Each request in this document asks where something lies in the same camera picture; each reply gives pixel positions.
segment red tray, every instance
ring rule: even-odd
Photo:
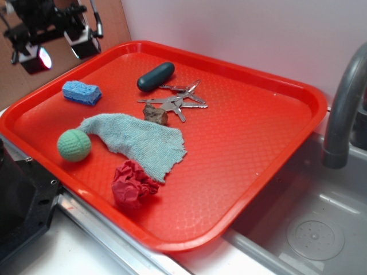
[[[166,176],[158,194],[140,210],[119,210],[111,191],[115,169],[126,160],[91,135],[82,162],[59,156],[57,139],[83,118],[126,113],[144,119],[137,79],[159,64],[175,64],[170,85],[200,79],[196,95],[207,109],[183,109],[186,122],[169,112],[169,127],[182,131],[187,154]],[[91,107],[63,98],[66,81],[97,85],[103,97]],[[12,105],[0,132],[39,161],[121,229],[162,252],[188,250],[219,236],[311,134],[326,113],[323,94],[303,83],[152,42],[118,45]]]

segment gray faucet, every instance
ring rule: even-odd
[[[350,60],[331,108],[322,147],[324,166],[333,169],[344,167],[348,160],[349,142],[367,150],[366,88],[367,43],[364,43]]]

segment sink basin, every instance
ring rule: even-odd
[[[366,274],[366,152],[351,148],[347,166],[332,170],[321,144],[312,134],[231,228],[277,274]]]

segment blue sponge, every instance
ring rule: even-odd
[[[102,93],[95,85],[87,85],[79,81],[68,81],[63,86],[64,97],[86,105],[96,105]]]

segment rock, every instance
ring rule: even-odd
[[[168,121],[168,115],[167,112],[163,109],[156,108],[150,103],[147,103],[145,105],[145,108],[143,110],[143,113],[145,115],[145,120],[158,123],[160,125],[167,125]]]

